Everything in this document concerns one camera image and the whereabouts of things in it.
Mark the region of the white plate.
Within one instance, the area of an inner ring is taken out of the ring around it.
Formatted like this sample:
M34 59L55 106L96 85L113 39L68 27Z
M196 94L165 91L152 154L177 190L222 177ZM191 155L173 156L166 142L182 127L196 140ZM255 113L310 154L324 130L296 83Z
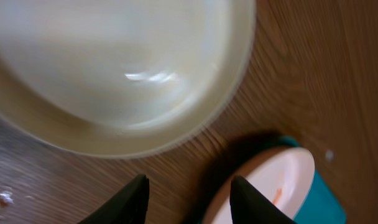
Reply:
M0 118L88 156L164 151L224 110L255 26L254 1L0 0Z
M293 223L311 189L315 162L302 147L272 147L223 183L202 223Z

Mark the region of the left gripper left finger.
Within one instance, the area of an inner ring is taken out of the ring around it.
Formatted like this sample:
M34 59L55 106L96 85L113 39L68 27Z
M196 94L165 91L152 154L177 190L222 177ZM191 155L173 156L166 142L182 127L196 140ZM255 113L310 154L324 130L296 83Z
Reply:
M149 193L149 179L139 174L79 224L144 224Z

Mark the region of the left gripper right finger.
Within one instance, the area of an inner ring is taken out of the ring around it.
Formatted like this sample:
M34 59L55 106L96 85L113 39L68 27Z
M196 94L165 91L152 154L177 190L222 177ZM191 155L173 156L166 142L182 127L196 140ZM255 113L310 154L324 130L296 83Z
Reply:
M229 203L233 224L295 224L242 176L231 181Z

